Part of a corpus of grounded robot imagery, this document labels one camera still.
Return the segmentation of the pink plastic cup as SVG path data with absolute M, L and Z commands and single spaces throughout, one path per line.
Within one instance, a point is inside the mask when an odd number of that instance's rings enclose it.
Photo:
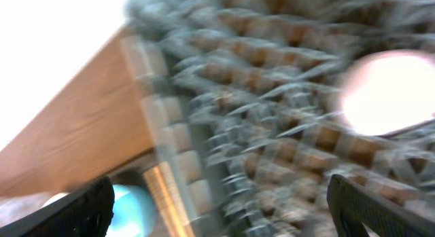
M 362 135 L 387 135 L 434 121 L 434 55 L 417 50 L 369 54 L 344 73 L 334 107 Z

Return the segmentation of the grey dishwasher rack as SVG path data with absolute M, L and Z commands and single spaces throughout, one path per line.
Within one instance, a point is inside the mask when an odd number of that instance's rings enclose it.
M 333 175 L 434 222 L 433 117 L 365 135 L 338 107 L 361 58 L 434 56 L 434 0 L 128 0 L 126 15 L 172 230 L 335 236 Z

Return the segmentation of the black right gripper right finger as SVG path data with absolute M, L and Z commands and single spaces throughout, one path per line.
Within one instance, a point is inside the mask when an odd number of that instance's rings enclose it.
M 408 212 L 342 175 L 334 174 L 327 191 L 330 214 L 339 237 L 433 237 L 434 222 Z

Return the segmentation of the light blue small bowl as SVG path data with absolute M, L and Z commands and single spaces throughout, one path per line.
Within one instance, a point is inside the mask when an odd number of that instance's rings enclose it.
M 156 205 L 143 187 L 113 185 L 113 218 L 106 237 L 148 237 L 156 222 Z

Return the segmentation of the wooden chopstick with pattern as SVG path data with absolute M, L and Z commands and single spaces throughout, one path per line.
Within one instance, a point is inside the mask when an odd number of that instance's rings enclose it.
M 195 237 L 178 186 L 168 162 L 143 173 L 170 237 Z

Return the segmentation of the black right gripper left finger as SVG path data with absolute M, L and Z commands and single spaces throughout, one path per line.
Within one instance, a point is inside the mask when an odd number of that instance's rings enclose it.
M 105 237 L 114 216 L 114 189 L 101 177 L 1 228 L 2 237 Z

